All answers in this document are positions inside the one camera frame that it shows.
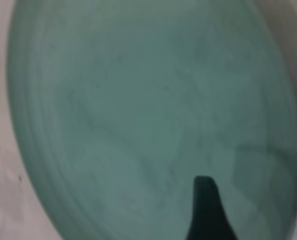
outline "teal plate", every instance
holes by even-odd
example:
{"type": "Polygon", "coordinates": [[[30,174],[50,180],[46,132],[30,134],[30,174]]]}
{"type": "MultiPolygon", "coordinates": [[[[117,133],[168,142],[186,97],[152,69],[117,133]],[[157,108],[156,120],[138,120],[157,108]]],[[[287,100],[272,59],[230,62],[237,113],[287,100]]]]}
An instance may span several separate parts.
{"type": "Polygon", "coordinates": [[[240,240],[288,240],[297,108],[250,0],[17,0],[23,162],[65,240],[184,240],[195,176],[240,240]]]}

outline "white surface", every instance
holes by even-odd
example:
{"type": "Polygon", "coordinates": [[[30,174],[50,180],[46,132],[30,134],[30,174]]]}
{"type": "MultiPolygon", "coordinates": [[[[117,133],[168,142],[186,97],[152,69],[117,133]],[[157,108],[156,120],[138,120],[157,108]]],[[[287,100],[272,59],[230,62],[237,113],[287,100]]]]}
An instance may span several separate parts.
{"type": "MultiPolygon", "coordinates": [[[[297,92],[297,0],[257,1],[280,43],[297,92]]],[[[60,240],[25,173],[10,120],[5,62],[13,4],[0,0],[0,240],[60,240]]]]}

